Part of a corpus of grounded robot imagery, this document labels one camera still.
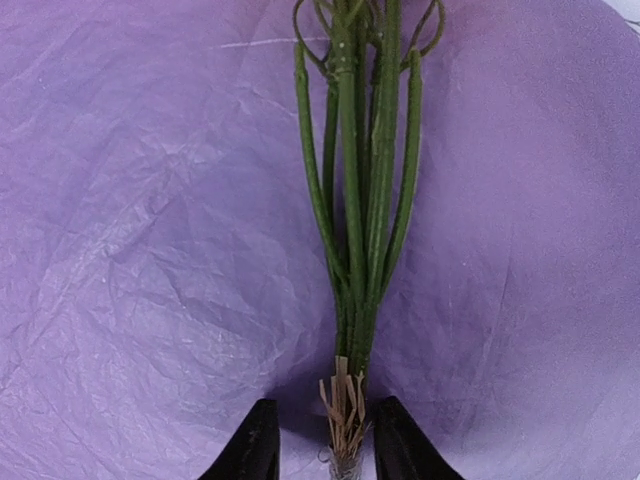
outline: purple paper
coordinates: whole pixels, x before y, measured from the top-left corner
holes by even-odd
[[[372,395],[469,480],[633,480],[640,42],[595,0],[446,4]],[[2,2],[3,480],[192,480],[263,395],[282,478],[328,478],[290,11]]]

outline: curled tendril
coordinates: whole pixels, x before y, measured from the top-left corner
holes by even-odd
[[[421,57],[426,56],[431,50],[435,48],[435,46],[438,44],[438,42],[442,38],[442,34],[444,32],[444,25],[446,22],[446,13],[445,13],[444,5],[442,4],[442,0],[431,0],[429,7],[425,11],[424,15],[422,15],[422,18],[420,18],[420,21],[418,22],[415,30],[413,31],[413,35],[411,36],[411,41],[409,42],[408,52],[405,55],[405,57],[402,59],[402,63],[401,63],[402,70],[406,70],[407,68],[409,68],[409,63],[410,63],[409,54],[411,50],[416,47],[418,43],[418,39],[420,38],[420,34],[422,33],[422,30],[424,29],[424,26],[426,25],[427,20],[429,20],[429,18],[435,11],[436,7],[438,7],[438,28],[436,30],[435,35],[431,39],[431,41],[426,46],[424,46],[419,50],[420,56]]]
[[[321,2],[319,0],[313,0],[313,8],[316,11],[316,17],[318,17],[318,21],[320,22],[324,33],[327,34],[327,37],[331,38],[331,26],[329,25],[329,21],[327,20],[327,17],[324,16],[324,12],[322,11],[322,7],[326,8],[325,3],[326,2]]]
[[[329,75],[326,66],[326,59],[320,59],[314,52],[311,50],[307,42],[305,42],[304,37],[302,36],[302,32],[300,31],[300,25],[298,23],[298,15],[300,14],[300,7],[304,4],[306,0],[297,0],[293,7],[293,31],[295,32],[296,39],[298,43],[302,47],[304,53],[309,57],[309,59],[313,62],[313,64],[318,68],[323,77],[327,77]]]

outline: green stem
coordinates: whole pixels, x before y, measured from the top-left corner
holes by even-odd
[[[407,238],[413,198],[418,179],[418,163],[420,156],[420,130],[422,117],[422,76],[420,75],[420,52],[413,49],[409,53],[409,92],[407,99],[407,128],[405,132],[404,163],[402,182],[396,218],[391,231],[391,240],[385,258],[384,276],[380,289],[380,298],[384,297],[396,267],[402,246]]]
[[[342,283],[346,284],[346,271],[338,255],[333,229],[325,208],[322,191],[320,189],[320,181],[318,180],[313,125],[311,122],[311,101],[309,99],[309,74],[305,67],[304,55],[304,47],[301,43],[297,43],[295,47],[296,95],[298,100],[300,139],[302,142],[307,183],[318,229],[320,230],[320,235],[325,246],[329,268]]]

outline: purple backdrop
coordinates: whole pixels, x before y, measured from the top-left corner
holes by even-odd
[[[634,480],[640,43],[595,0],[447,5],[373,392],[469,480]],[[327,478],[290,9],[1,2],[3,480],[195,479],[265,394],[283,478]]]

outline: bundle of stems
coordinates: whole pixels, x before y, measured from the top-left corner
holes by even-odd
[[[324,243],[337,317],[336,374],[331,399],[321,396],[329,414],[331,448],[344,464],[352,461],[365,431],[369,357],[380,304],[406,239],[416,189],[421,137],[421,62],[440,40],[445,13],[431,0],[409,47],[401,51],[402,0],[308,0],[329,38],[316,55],[305,42],[293,12],[295,78],[300,135],[307,183]],[[424,46],[418,42],[429,18],[438,27]],[[307,61],[327,82],[321,175],[312,126]],[[400,78],[408,70],[407,123],[400,191],[395,214],[393,176]],[[344,186],[336,192],[336,151],[340,139]],[[339,235],[337,194],[344,200],[346,235]]]

